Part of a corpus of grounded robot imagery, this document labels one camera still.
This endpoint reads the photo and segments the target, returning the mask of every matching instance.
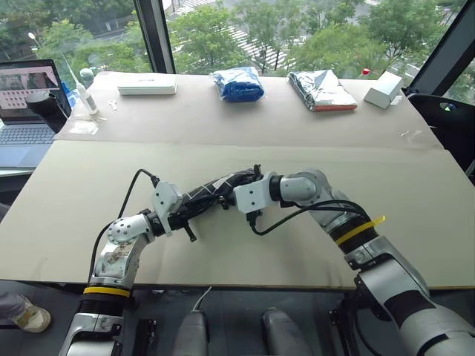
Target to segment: white box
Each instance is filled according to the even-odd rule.
[[[163,73],[123,73],[117,89],[120,95],[175,94],[177,77]]]
[[[396,98],[402,85],[403,80],[400,76],[384,72],[368,90],[364,100],[385,109]]]

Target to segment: silver foil package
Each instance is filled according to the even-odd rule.
[[[288,79],[310,111],[342,111],[358,107],[332,70],[290,72]]]

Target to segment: person's foot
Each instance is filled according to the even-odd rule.
[[[51,322],[51,315],[47,310],[32,304],[26,297],[24,299],[24,311],[11,320],[26,332],[43,332]]]

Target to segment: glass window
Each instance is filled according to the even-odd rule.
[[[73,89],[83,68],[151,71],[133,0],[0,0],[0,62],[52,58]]]
[[[475,59],[460,74],[444,97],[475,105]]]
[[[331,68],[340,78],[374,79],[389,70],[408,85],[464,0],[163,3],[178,73],[252,65],[264,76]]]

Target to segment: laptop screen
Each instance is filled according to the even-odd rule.
[[[67,115],[71,113],[53,60],[0,63],[0,118],[6,124],[41,122],[24,99],[30,93],[45,90],[58,99]]]

